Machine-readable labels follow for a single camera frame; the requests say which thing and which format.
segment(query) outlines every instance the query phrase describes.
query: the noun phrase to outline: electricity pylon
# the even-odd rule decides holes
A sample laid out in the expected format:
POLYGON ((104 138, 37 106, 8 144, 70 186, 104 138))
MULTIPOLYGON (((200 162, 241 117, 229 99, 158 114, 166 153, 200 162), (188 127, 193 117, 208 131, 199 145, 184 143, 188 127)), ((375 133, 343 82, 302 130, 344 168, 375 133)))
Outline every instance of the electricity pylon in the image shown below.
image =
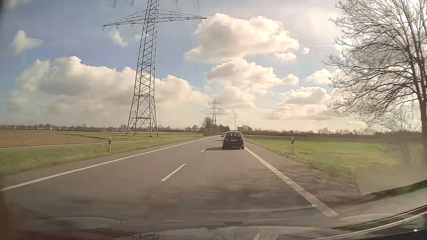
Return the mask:
POLYGON ((210 102, 210 103, 208 103, 208 104, 209 104, 209 106, 210 106, 211 104, 212 104, 213 106, 212 106, 212 107, 207 108, 206 110, 212 110, 212 113, 211 113, 211 114, 210 114, 210 113, 206 113, 205 115, 212 115, 212 124, 213 124, 214 126, 216 126, 216 116, 217 116, 217 115, 222 115, 222 114, 216 113, 216 111, 217 111, 217 110, 222 110, 222 108, 218 108, 218 107, 217 107, 217 105, 221 105, 221 103, 216 101, 216 97, 213 97, 213 102, 210 102))
POLYGON ((136 132, 144 126, 144 128, 149 129, 150 136, 152 136, 153 131, 158 136, 156 108, 154 103, 157 23, 206 19, 180 12, 160 10, 159 1, 160 0, 148 0, 147 9, 145 11, 137 12, 102 26, 104 30, 105 26, 116 26, 116 28, 118 28, 119 25, 133 26, 134 24, 143 24, 135 77, 135 88, 126 135, 132 129, 135 135, 136 132))

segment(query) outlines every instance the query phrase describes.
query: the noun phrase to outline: sky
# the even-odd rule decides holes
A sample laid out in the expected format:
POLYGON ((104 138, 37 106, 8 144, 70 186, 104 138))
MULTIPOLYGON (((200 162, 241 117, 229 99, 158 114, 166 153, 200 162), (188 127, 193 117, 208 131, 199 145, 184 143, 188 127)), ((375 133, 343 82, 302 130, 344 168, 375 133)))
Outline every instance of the sky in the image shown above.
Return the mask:
MULTIPOLYGON (((7 0, 0 26, 0 123, 127 124, 142 26, 102 25, 147 0, 7 0)), ((160 9, 198 15, 196 0, 160 9)), ((158 24, 155 103, 163 126, 200 125, 214 97, 217 123, 276 130, 350 130, 326 104, 339 70, 335 0, 199 0, 204 19, 158 24)))

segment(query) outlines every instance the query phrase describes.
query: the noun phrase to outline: car rear window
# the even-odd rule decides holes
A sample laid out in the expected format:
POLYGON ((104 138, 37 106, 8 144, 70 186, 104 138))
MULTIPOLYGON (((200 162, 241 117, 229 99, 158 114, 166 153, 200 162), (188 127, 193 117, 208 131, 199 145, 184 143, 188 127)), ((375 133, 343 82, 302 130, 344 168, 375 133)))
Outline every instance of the car rear window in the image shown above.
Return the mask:
POLYGON ((241 138, 242 135, 239 132, 228 132, 227 135, 225 135, 226 138, 241 138))

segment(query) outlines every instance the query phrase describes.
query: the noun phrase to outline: cloud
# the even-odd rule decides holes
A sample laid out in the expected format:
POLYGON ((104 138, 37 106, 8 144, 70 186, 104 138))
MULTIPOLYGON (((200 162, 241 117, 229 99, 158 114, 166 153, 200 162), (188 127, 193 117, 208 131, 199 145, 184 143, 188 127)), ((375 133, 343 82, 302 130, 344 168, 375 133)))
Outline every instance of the cloud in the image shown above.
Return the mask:
POLYGON ((301 87, 300 89, 281 94, 285 104, 324 104, 331 96, 321 87, 301 87))
MULTIPOLYGON (((129 67, 85 65, 75 56, 37 60, 16 78, 7 115, 24 124, 119 126, 128 121, 135 74, 129 67)), ((175 76, 155 80, 157 119, 164 125, 198 124, 210 98, 175 76)))
POLYGON ((289 73, 288 76, 285 77, 284 82, 285 82, 285 84, 288 84, 288 85, 298 85, 299 78, 297 76, 289 73))
POLYGON ((293 53, 276 53, 276 56, 282 63, 290 63, 296 60, 296 56, 293 53))
POLYGON ((332 78, 334 76, 342 77, 343 73, 340 69, 337 69, 331 73, 330 71, 323 68, 322 70, 316 71, 315 73, 308 76, 307 81, 314 82, 317 84, 328 84, 331 82, 329 78, 332 78))
POLYGON ((266 114, 268 120, 331 120, 346 116, 327 108, 326 103, 335 97, 319 86, 292 89, 281 95, 284 100, 270 109, 266 114))
POLYGON ((261 94, 275 85, 298 83, 298 78, 292 74, 281 79, 274 74, 274 68, 262 67, 241 58, 234 58, 217 65, 207 72, 206 76, 209 82, 221 86, 238 86, 243 91, 261 94))
POLYGON ((118 45, 120 45, 122 47, 126 47, 129 44, 128 39, 126 37, 122 36, 120 34, 119 30, 116 30, 115 32, 113 32, 110 37, 114 43, 117 43, 118 45))
POLYGON ((29 38, 25 34, 23 30, 19 30, 15 37, 12 40, 11 46, 13 47, 13 51, 16 55, 22 53, 25 50, 30 48, 34 48, 38 45, 41 45, 43 40, 38 38, 29 38))
POLYGON ((281 22, 261 16, 246 20, 216 13, 199 24, 196 35, 200 46, 187 52, 186 59, 219 62, 299 48, 281 22))
POLYGON ((221 94, 217 97, 217 100, 228 109, 255 107, 255 96, 235 86, 224 87, 221 94))
POLYGON ((302 50, 302 54, 308 54, 310 52, 310 48, 308 48, 308 47, 305 47, 303 50, 302 50))

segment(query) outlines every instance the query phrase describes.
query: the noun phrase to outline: road shoulder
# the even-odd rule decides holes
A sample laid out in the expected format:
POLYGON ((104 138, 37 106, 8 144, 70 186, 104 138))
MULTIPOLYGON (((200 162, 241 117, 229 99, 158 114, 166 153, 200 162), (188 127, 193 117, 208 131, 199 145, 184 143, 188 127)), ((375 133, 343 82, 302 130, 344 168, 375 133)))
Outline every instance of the road shoulder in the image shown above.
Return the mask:
POLYGON ((298 163, 250 142, 245 144, 251 151, 325 204, 342 202, 359 196, 356 185, 351 179, 332 176, 326 171, 314 169, 308 164, 298 163))

